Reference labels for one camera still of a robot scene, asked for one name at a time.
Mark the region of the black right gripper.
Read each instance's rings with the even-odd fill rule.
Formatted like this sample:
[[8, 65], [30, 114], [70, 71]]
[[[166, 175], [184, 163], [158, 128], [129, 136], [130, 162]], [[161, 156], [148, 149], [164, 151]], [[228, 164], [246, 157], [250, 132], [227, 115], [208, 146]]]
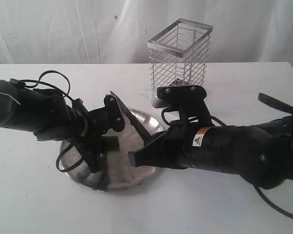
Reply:
[[233, 125], [191, 124], [182, 132], [178, 127], [169, 127], [165, 133], [153, 134], [143, 148], [129, 151], [129, 163], [133, 167], [233, 171], [230, 156], [233, 128]]

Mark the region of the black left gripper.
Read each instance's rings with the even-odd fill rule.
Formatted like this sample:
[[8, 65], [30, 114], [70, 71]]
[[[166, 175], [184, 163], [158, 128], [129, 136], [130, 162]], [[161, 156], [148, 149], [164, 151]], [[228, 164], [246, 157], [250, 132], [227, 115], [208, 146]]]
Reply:
[[101, 136], [105, 132], [105, 108], [73, 109], [72, 122], [65, 133], [63, 140], [80, 146], [82, 159], [88, 165], [91, 173], [102, 170]]

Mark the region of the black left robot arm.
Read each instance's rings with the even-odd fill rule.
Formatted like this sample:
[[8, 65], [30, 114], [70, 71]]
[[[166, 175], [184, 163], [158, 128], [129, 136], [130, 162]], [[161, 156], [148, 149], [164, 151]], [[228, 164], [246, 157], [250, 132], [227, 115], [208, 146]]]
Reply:
[[24, 82], [0, 80], [0, 128], [32, 132], [38, 141], [69, 142], [81, 155], [68, 170], [85, 162], [92, 173], [101, 170], [96, 122], [81, 100], [65, 102], [56, 89], [28, 89]]

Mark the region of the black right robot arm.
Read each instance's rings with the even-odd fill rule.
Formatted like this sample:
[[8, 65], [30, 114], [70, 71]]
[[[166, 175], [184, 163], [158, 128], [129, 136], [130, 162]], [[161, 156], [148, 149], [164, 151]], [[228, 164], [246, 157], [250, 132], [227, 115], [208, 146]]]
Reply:
[[239, 175], [266, 190], [293, 180], [292, 106], [260, 93], [260, 102], [288, 115], [258, 125], [232, 126], [213, 117], [204, 98], [173, 103], [180, 120], [155, 134], [142, 149], [129, 152], [130, 164]]

